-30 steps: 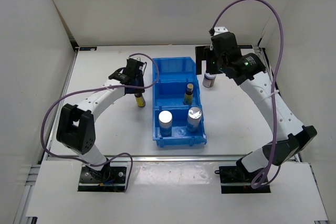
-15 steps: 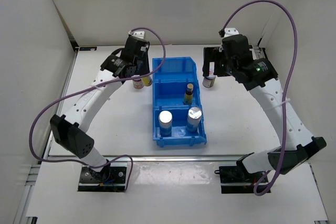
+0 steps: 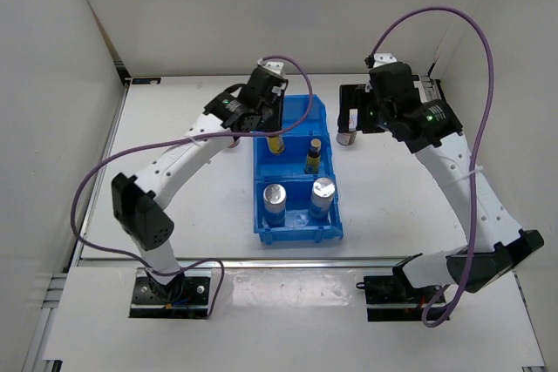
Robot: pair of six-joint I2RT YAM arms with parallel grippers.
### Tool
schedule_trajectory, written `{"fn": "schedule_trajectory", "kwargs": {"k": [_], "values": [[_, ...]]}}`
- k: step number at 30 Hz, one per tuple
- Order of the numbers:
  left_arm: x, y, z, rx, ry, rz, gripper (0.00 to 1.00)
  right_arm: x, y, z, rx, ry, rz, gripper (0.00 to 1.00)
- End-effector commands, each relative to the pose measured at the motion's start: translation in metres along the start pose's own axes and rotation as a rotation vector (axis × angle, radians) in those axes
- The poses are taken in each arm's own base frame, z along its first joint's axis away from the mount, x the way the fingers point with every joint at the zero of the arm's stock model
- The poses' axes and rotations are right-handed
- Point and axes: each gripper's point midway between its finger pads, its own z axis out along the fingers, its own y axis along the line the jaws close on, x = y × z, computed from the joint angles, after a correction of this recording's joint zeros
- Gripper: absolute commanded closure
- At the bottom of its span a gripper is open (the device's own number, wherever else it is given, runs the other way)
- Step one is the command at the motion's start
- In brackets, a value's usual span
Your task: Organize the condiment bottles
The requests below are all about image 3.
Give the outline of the yellow small bottle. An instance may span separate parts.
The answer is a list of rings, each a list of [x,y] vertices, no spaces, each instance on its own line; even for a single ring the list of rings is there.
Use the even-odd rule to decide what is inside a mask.
[[[267,137],[267,144],[269,151],[272,154],[278,155],[283,153],[285,150],[285,144],[281,135]]]
[[[307,174],[317,174],[319,172],[321,159],[322,142],[320,139],[312,139],[310,141],[309,151],[306,157],[304,171]]]

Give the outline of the silver-lid shaker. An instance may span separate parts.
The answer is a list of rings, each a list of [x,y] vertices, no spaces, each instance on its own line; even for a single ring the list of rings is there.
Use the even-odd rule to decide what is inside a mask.
[[[279,184],[266,186],[262,193],[264,216],[267,223],[273,227],[284,223],[286,213],[287,193]]]
[[[335,194],[336,185],[332,179],[327,177],[316,179],[311,188],[310,215],[318,220],[326,218]]]

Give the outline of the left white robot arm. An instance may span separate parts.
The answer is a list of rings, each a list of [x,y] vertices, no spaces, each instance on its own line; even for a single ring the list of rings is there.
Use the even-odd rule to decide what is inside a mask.
[[[278,132],[288,86],[283,64],[263,61],[245,84],[231,85],[214,97],[187,131],[188,143],[164,151],[150,166],[112,180],[115,219],[148,264],[148,286],[165,303],[188,297],[185,275],[174,257],[174,222],[165,210],[174,195],[217,153],[245,132]]]

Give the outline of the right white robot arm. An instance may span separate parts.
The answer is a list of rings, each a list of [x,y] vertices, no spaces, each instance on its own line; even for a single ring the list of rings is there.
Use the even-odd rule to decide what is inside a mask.
[[[408,64],[373,68],[366,84],[341,85],[337,127],[341,133],[388,132],[428,170],[466,235],[466,245],[416,254],[392,270],[391,291],[410,302],[423,288],[459,284],[476,293],[540,250],[544,239],[504,208],[471,152],[462,124],[442,98],[422,101]]]

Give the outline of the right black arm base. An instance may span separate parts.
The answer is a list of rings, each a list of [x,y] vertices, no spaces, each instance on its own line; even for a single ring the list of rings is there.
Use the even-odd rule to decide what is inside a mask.
[[[439,291],[429,286],[402,290],[392,276],[365,276],[356,284],[364,292],[368,322],[418,321],[426,304]]]

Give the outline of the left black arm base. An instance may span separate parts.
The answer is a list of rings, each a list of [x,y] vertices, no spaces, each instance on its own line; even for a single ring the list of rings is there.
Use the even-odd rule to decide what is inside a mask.
[[[160,286],[143,270],[138,270],[128,316],[133,319],[206,320],[211,305],[211,281],[212,272],[202,269]]]

